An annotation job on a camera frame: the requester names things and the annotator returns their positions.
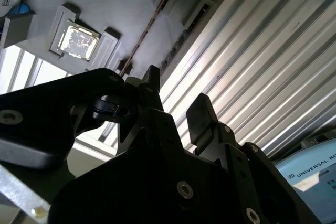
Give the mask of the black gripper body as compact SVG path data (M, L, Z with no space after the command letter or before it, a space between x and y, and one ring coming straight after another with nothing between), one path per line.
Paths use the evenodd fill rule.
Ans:
M136 145L76 178L49 223L219 223L226 175L219 159L183 149L175 129L142 129Z

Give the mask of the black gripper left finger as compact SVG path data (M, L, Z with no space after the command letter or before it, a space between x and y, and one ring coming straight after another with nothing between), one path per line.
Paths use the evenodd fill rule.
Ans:
M76 179L66 161L75 138L106 121L118 125L116 157L142 129L177 131L159 89L150 66L142 79L100 68L2 95L1 194L23 210L50 210Z

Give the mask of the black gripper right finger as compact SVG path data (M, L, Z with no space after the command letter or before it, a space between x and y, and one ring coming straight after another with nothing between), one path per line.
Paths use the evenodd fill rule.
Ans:
M318 223L319 219L254 143L240 145L199 94L186 113L206 181L198 191L206 223Z

